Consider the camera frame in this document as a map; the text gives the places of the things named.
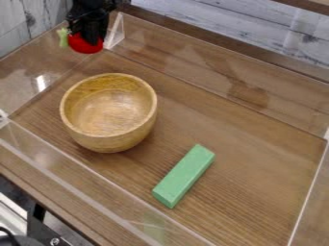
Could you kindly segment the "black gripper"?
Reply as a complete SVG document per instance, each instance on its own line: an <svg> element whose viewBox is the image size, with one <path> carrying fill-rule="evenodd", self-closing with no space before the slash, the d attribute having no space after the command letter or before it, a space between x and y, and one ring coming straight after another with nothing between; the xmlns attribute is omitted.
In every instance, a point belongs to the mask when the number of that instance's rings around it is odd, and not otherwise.
<svg viewBox="0 0 329 246"><path fill-rule="evenodd" d="M86 17L99 19L123 3L123 0L72 0L72 7L66 15L68 33L82 31L82 38L91 45L98 44L99 37L104 40L110 18L98 21L83 21Z"/></svg>

